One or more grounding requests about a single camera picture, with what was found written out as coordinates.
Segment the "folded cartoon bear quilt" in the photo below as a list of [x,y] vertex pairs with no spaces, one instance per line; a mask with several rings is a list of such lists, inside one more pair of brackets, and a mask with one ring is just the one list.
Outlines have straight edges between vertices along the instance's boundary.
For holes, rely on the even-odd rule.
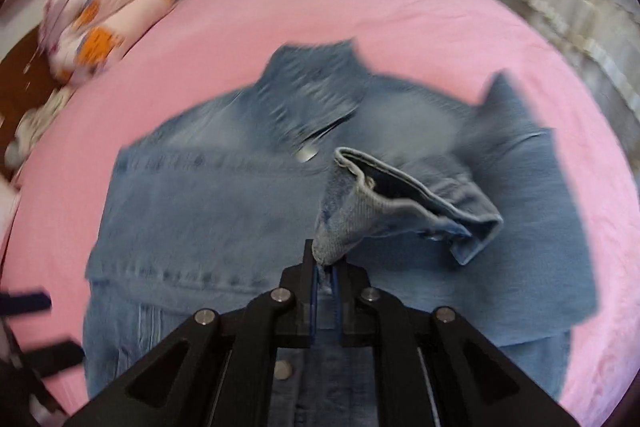
[[119,62],[176,0],[47,0],[38,49],[51,75],[78,84]]

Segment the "dark wooden headboard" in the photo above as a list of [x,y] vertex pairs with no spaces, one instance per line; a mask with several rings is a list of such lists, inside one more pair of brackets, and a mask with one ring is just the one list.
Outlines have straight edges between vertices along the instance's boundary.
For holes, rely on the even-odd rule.
[[1,61],[1,173],[11,178],[4,153],[24,114],[48,101],[60,84],[51,76],[47,57],[38,51],[38,27],[32,28]]

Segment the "crumpled grey white cloth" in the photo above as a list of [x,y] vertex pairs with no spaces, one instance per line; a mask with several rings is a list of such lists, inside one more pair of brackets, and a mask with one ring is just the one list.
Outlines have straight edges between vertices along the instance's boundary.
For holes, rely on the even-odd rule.
[[64,87],[54,90],[47,102],[29,109],[17,124],[14,138],[4,152],[4,165],[10,170],[17,170],[24,164],[39,140],[44,135],[58,114],[68,104],[74,90]]

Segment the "blue denim jacket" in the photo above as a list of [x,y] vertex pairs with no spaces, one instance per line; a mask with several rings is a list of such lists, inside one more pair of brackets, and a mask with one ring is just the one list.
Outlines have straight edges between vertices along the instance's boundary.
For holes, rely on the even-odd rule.
[[311,249],[314,340],[281,348],[265,426],[382,426],[369,348],[345,348],[337,263],[456,310],[559,404],[593,314],[587,239],[506,75],[469,106],[366,69],[347,42],[282,46],[250,87],[123,148],[86,269],[88,403],[201,309],[244,308]]

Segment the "cream lace covered furniture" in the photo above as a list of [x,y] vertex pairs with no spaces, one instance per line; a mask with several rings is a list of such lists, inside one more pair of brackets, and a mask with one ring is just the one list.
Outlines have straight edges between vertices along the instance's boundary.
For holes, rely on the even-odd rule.
[[638,171],[638,0],[501,1],[564,56]]

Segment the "pink bed blanket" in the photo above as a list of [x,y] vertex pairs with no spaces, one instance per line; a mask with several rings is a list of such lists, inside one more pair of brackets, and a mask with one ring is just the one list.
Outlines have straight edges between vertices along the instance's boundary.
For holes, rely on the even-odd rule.
[[354,39],[375,72],[475,103],[507,69],[553,129],[588,229],[598,314],[575,329],[562,404],[601,426],[639,368],[639,203],[626,157],[562,56],[498,0],[183,0],[82,86],[28,158],[2,284],[52,309],[17,317],[24,347],[81,335],[84,272],[117,152],[161,122],[254,82],[282,44]]

